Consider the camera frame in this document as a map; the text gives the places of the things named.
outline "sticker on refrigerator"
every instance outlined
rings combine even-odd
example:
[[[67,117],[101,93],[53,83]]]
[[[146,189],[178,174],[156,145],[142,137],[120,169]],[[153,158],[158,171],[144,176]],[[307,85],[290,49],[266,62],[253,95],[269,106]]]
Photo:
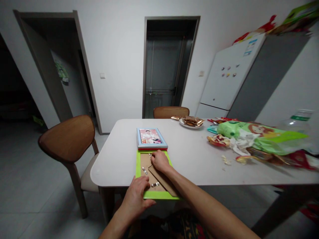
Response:
[[[252,51],[245,52],[245,53],[244,53],[244,56],[248,56],[248,55],[250,55],[251,53],[252,53]]]
[[[257,41],[257,39],[252,40],[252,41],[250,41],[250,42],[248,43],[248,45],[247,45],[247,47],[246,47],[246,50],[245,50],[245,52],[244,52],[244,56],[249,56],[249,55],[252,53],[253,48],[254,48],[254,46],[255,46],[255,44],[256,44],[256,41]]]

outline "tiled floor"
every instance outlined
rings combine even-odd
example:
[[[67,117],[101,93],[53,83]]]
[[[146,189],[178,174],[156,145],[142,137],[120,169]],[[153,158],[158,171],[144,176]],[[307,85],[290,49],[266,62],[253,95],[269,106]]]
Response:
[[[38,147],[33,123],[0,122],[0,238],[97,238],[104,229],[98,194],[85,193],[89,216],[81,219],[66,168]],[[96,133],[101,149],[107,135]],[[90,147],[76,163],[82,175],[93,156]],[[203,187],[251,227],[277,195],[272,186]],[[174,207],[159,202],[143,214],[167,216]],[[318,238],[315,225],[296,213],[267,238]]]

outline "plate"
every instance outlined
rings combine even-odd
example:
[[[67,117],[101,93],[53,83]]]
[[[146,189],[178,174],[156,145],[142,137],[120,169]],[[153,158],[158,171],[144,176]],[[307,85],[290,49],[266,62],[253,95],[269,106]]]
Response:
[[[179,123],[180,123],[182,126],[186,127],[186,128],[192,128],[192,129],[199,129],[199,128],[202,128],[202,127],[204,126],[204,124],[202,124],[202,125],[199,126],[199,127],[187,125],[187,124],[185,124],[185,122],[184,122],[184,118],[179,119]]]

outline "refrigerator door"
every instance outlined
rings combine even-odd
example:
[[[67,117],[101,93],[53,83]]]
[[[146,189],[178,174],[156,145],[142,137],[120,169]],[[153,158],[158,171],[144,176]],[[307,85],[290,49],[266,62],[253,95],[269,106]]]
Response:
[[[199,117],[202,119],[212,119],[215,117],[226,117],[227,114],[228,114],[228,111],[226,110],[222,110],[222,109],[204,105],[204,104],[199,104],[196,117]]]
[[[200,102],[229,110],[264,40],[261,34],[218,52]]]

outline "refrigerator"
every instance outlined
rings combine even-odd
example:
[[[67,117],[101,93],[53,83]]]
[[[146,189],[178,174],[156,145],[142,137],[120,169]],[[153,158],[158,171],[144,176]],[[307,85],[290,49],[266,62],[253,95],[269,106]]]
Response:
[[[308,40],[261,34],[218,52],[196,116],[254,121]]]

